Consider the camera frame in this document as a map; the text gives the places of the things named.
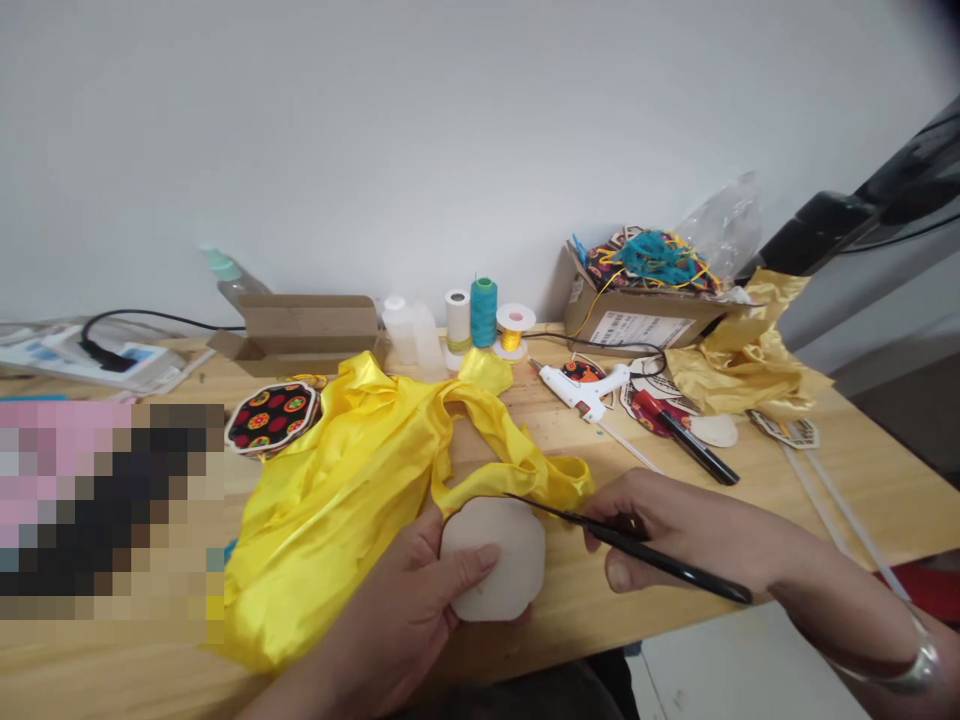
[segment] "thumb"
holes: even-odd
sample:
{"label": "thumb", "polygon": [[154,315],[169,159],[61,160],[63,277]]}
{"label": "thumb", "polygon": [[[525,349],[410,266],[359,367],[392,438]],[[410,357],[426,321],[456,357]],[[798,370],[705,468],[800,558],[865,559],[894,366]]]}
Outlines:
{"label": "thumb", "polygon": [[493,572],[499,559],[499,545],[447,555],[422,570],[424,590],[442,609]]}
{"label": "thumb", "polygon": [[661,572],[655,567],[616,549],[611,549],[607,553],[604,568],[607,574],[607,583],[615,593],[642,590],[651,585],[689,587],[683,581],[677,580],[673,576],[667,575],[665,572]]}

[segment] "white plastic bottle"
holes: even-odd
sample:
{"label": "white plastic bottle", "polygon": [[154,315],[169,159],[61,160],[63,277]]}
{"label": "white plastic bottle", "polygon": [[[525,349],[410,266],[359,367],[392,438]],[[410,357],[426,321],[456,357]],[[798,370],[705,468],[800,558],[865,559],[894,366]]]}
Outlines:
{"label": "white plastic bottle", "polygon": [[401,365],[417,364],[417,344],[413,338],[413,316],[406,301],[391,295],[383,301],[383,325]]}
{"label": "white plastic bottle", "polygon": [[203,253],[207,259],[207,265],[219,280],[217,289],[220,294],[241,313],[243,311],[237,302],[237,297],[240,295],[273,295],[266,285],[213,245],[201,245],[200,252]]}
{"label": "white plastic bottle", "polygon": [[410,312],[413,315],[413,337],[417,344],[417,365],[420,366],[422,382],[443,382],[450,379],[447,363],[440,349],[437,321],[424,303],[417,303]]}

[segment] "thread spool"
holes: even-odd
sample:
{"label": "thread spool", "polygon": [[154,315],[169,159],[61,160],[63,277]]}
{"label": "thread spool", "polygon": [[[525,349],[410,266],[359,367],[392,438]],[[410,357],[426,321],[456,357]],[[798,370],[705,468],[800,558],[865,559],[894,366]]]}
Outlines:
{"label": "thread spool", "polygon": [[503,328],[503,336],[493,344],[493,351],[504,360],[523,360],[527,356],[523,333],[537,323],[533,310],[520,303],[501,305],[497,310],[497,323]]}
{"label": "thread spool", "polygon": [[444,297],[447,305],[447,349],[463,355],[471,348],[470,296],[465,290],[451,290]]}
{"label": "thread spool", "polygon": [[470,286],[470,334],[475,347],[485,348],[497,339],[497,284],[479,278]]}

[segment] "teal yarn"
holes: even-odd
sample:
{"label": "teal yarn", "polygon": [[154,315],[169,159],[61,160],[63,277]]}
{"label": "teal yarn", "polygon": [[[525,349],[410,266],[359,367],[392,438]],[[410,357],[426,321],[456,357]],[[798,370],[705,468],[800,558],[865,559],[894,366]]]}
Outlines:
{"label": "teal yarn", "polygon": [[490,278],[470,286],[470,335],[475,347],[490,347],[497,339],[497,284]]}
{"label": "teal yarn", "polygon": [[630,238],[613,256],[634,275],[659,280],[664,285],[685,285],[700,272],[693,253],[688,248],[673,247],[666,242],[669,236],[658,230],[640,233]]}

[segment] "teal thread spool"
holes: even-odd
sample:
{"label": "teal thread spool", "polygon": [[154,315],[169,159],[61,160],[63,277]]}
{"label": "teal thread spool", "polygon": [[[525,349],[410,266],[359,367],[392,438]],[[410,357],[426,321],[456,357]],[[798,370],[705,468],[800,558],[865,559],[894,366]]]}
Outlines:
{"label": "teal thread spool", "polygon": [[497,339],[497,284],[490,278],[470,286],[470,335],[475,347],[490,347]]}

